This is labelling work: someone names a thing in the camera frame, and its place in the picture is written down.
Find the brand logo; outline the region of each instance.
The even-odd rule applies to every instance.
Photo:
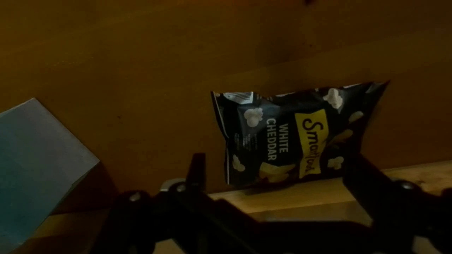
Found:
[[[310,115],[296,115],[303,158],[300,163],[300,178],[321,174],[321,157],[330,134],[325,110]]]

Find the bag crinkle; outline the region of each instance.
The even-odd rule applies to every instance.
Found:
[[[341,177],[361,151],[388,84],[320,88],[263,98],[212,93],[226,139],[226,181],[249,187]]]

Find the wooden surface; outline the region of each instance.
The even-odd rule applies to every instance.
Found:
[[[388,170],[393,180],[409,180],[424,191],[440,194],[452,187],[452,161]],[[277,192],[219,192],[214,199],[226,199],[262,222],[352,220],[371,225],[368,213],[355,202],[341,180],[293,185]],[[19,254],[85,254],[92,246],[108,211],[50,216],[25,244]],[[431,246],[419,242],[417,253],[430,254]],[[159,246],[157,254],[180,254],[173,242]]]
[[[448,0],[5,0],[0,110],[37,96],[119,191],[156,192],[208,153],[224,189],[211,91],[265,95],[388,81],[365,154],[452,158]]]

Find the black bag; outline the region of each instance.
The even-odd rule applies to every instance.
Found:
[[[236,187],[341,177],[361,151],[369,117],[388,84],[320,88],[262,98],[215,93],[226,139],[226,182]]]

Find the wooden board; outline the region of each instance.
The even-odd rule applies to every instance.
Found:
[[[447,0],[6,0],[0,109],[37,96],[119,191],[156,192],[208,153],[224,189],[211,91],[266,95],[392,79],[364,153],[379,167],[452,158]]]
[[[436,164],[420,164],[413,167],[402,167],[386,170],[392,180],[406,180],[420,185],[426,192],[440,195],[443,189],[452,187],[452,161],[436,163]],[[348,212],[345,209],[349,204],[355,204],[355,198],[344,187],[342,180],[325,180],[308,184],[291,185],[286,189],[277,192],[218,192],[211,195],[214,199],[226,199],[232,205],[241,208],[249,215],[265,215],[270,216],[273,212],[276,215],[283,215],[291,209],[303,212],[301,218],[310,219],[307,215],[313,215],[314,219],[330,219],[331,215],[337,215],[334,219],[349,219],[354,218],[356,212],[364,212],[352,209],[352,213],[338,213],[338,211]],[[304,213],[307,209],[323,208],[323,212]]]

